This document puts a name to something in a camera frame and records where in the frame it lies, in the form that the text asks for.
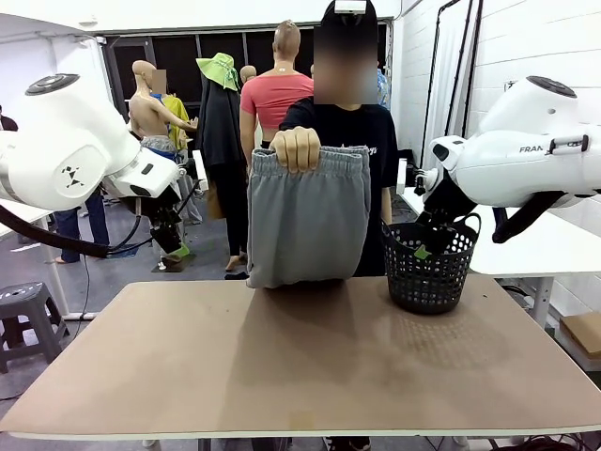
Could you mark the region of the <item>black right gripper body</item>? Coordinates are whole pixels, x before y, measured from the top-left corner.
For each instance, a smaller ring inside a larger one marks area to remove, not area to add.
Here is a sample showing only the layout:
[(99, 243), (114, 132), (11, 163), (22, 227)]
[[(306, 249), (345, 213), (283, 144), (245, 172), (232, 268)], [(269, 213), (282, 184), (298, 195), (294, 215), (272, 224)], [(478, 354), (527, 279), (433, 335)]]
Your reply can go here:
[(424, 226), (446, 226), (476, 208), (476, 203), (451, 179), (443, 179), (433, 190), (425, 193), (423, 201), (424, 209), (419, 215), (419, 224)]

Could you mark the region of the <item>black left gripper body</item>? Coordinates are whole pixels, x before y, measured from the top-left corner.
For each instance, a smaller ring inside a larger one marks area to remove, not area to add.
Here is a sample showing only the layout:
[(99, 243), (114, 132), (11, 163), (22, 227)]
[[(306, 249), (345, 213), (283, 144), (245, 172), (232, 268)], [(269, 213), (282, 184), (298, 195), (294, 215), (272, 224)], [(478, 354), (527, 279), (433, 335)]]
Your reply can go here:
[(160, 253), (174, 253), (182, 247), (181, 219), (176, 206), (153, 201), (148, 207), (150, 235)]

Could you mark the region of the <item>person's right hand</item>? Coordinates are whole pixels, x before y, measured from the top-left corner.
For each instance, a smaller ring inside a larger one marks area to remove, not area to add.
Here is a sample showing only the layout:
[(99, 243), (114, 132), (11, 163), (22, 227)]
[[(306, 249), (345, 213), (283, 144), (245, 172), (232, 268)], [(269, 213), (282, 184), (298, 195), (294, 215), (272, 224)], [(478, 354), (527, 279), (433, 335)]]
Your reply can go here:
[(279, 131), (270, 143), (270, 149), (275, 152), (279, 164), (292, 174), (315, 170), (320, 147), (316, 131), (303, 127)]

